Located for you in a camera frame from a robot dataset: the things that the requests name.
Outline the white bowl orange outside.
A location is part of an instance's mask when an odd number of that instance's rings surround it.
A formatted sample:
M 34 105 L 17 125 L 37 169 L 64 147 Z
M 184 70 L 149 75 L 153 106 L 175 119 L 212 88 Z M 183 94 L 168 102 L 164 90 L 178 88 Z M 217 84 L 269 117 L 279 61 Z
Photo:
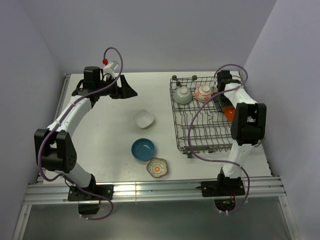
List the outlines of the white bowl orange outside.
M 228 106 L 224 107 L 222 111 L 226 119 L 232 122 L 235 116 L 236 109 L 233 106 Z

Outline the orange floral patterned bowl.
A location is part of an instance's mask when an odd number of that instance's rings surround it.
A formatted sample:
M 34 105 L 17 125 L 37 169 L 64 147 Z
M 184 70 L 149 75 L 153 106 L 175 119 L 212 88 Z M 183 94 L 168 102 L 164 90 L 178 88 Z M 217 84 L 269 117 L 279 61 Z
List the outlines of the orange floral patterned bowl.
M 194 91 L 195 98 L 200 102 L 208 101 L 213 94 L 213 89 L 209 85 L 200 85 Z

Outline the pale green ceramic bowl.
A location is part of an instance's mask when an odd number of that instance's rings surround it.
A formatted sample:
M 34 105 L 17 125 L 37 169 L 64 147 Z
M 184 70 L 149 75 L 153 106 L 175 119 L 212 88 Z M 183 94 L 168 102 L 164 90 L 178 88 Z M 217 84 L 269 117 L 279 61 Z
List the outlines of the pale green ceramic bowl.
M 179 87 L 173 94 L 173 100 L 181 105 L 189 104 L 192 98 L 191 91 L 185 86 Z

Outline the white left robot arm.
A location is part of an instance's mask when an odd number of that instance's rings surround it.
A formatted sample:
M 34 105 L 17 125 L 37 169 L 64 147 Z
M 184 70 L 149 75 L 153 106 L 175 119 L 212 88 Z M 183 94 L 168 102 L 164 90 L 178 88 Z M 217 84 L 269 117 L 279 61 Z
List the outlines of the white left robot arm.
M 98 188 L 95 177 L 78 164 L 72 136 L 100 97 L 128 99 L 138 95 L 123 74 L 115 74 L 117 67 L 116 61 L 108 63 L 104 68 L 85 67 L 83 79 L 72 92 L 66 108 L 46 129 L 38 129 L 34 133 L 36 162 L 40 174 L 43 175 L 44 170 L 57 173 L 59 177 L 78 186 L 79 194 L 86 200 L 95 198 Z

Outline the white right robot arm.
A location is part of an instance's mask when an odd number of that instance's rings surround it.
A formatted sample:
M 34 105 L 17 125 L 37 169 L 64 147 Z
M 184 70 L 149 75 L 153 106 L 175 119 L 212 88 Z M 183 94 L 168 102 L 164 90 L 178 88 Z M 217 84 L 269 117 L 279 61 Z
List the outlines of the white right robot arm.
M 228 163 L 223 165 L 216 183 L 217 191 L 227 195 L 234 187 L 240 186 L 241 167 L 253 147 L 265 136 L 267 106 L 251 98 L 228 70 L 217 73 L 217 92 L 219 95 L 213 102 L 219 112 L 226 114 L 234 108 L 230 127 L 232 147 Z

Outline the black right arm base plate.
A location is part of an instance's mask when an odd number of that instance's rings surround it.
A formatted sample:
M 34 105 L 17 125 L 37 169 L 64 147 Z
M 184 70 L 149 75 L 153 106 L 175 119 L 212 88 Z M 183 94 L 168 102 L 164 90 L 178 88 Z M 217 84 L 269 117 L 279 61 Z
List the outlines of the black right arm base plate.
M 230 197 L 246 194 L 243 181 L 240 179 L 230 179 L 224 182 L 218 180 L 202 181 L 200 189 L 203 197 Z

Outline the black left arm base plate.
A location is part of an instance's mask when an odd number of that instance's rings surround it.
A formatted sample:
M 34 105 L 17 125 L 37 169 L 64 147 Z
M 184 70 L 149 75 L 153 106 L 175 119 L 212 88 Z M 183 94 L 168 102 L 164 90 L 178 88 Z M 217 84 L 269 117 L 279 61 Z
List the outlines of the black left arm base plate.
M 67 200 L 69 202 L 83 202 L 83 201 L 98 201 L 104 199 L 113 199 L 114 185 L 113 184 L 98 184 L 91 188 L 83 188 L 71 186 Z

